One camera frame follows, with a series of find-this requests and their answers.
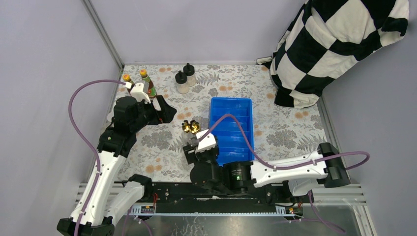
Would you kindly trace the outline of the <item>glass oil bottle gold spout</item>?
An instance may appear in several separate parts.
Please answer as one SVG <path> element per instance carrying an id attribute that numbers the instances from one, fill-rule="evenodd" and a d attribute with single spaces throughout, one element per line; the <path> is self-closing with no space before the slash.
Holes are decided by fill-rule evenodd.
<path id="1" fill-rule="evenodd" d="M 197 143 L 196 134 L 200 131 L 200 124 L 196 120 L 191 120 L 190 124 L 190 132 L 192 134 L 191 138 L 189 139 L 189 142 L 192 146 L 194 146 Z"/>

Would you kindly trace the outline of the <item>blue plastic divided bin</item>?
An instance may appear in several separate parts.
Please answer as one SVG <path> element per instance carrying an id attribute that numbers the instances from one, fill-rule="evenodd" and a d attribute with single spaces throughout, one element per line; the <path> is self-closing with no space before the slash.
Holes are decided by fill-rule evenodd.
<path id="1" fill-rule="evenodd" d="M 254 148 L 254 130 L 252 100 L 248 98 L 213 97 L 210 103 L 209 127 L 212 127 L 223 115 L 233 115 L 245 132 L 251 147 Z M 237 123 L 230 117 L 222 120 L 211 132 L 218 138 L 220 166 L 232 162 L 253 161 Z"/>

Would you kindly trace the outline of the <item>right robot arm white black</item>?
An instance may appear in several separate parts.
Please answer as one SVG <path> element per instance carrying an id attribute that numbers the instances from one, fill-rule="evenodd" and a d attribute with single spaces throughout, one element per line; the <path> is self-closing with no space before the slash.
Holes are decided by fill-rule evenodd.
<path id="1" fill-rule="evenodd" d="M 310 188 L 322 184 L 336 188 L 351 184 L 339 151 L 330 143 L 319 144 L 317 150 L 299 157 L 262 163 L 261 161 L 231 162 L 220 166 L 219 147 L 197 152 L 196 147 L 183 148 L 191 171 L 191 182 L 209 192 L 227 196 L 247 194 L 252 188 L 286 182 L 282 189 L 284 200 L 293 203 Z"/>

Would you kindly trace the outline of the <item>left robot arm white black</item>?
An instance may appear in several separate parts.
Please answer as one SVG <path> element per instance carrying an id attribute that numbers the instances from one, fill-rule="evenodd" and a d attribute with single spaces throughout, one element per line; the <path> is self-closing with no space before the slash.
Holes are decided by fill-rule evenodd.
<path id="1" fill-rule="evenodd" d="M 136 134 L 147 125 L 170 123 L 177 110 L 163 96 L 147 103 L 132 96 L 119 98 L 111 125 L 99 138 L 96 171 L 70 217 L 60 219 L 57 230 L 64 236 L 112 236 L 115 226 L 136 201 L 152 197 L 151 178 L 134 174 L 116 197 L 108 202 L 115 178 L 136 143 Z"/>

